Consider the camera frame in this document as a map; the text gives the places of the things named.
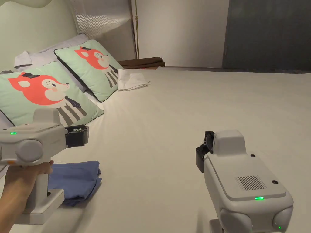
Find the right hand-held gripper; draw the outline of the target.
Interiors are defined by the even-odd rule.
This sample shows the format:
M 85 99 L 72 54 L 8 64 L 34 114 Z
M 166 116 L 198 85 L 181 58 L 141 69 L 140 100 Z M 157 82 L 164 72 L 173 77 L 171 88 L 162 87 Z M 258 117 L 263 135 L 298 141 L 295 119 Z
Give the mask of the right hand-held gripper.
M 196 165 L 217 213 L 211 233 L 285 233 L 293 198 L 238 130 L 206 131 Z

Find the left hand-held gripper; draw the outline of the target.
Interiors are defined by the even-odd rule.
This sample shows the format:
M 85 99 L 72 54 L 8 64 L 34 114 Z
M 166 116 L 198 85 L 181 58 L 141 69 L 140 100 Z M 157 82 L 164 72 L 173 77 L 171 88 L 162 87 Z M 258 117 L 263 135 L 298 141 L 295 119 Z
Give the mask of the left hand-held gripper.
M 65 127 L 55 108 L 36 109 L 30 124 L 3 129 L 0 132 L 0 165 L 34 166 L 71 147 L 88 143 L 89 127 Z M 64 202 L 63 189 L 48 189 L 48 175 L 41 174 L 16 224 L 41 225 Z

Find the person's left hand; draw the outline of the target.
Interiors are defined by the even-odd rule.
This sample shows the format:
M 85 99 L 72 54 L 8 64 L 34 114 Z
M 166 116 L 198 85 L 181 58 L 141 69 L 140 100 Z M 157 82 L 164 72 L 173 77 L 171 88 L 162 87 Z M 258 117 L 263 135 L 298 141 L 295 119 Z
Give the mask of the person's left hand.
M 22 168 L 10 166 L 5 176 L 5 184 L 0 199 L 0 207 L 6 215 L 19 215 L 34 188 L 37 177 L 52 173 L 54 161 Z

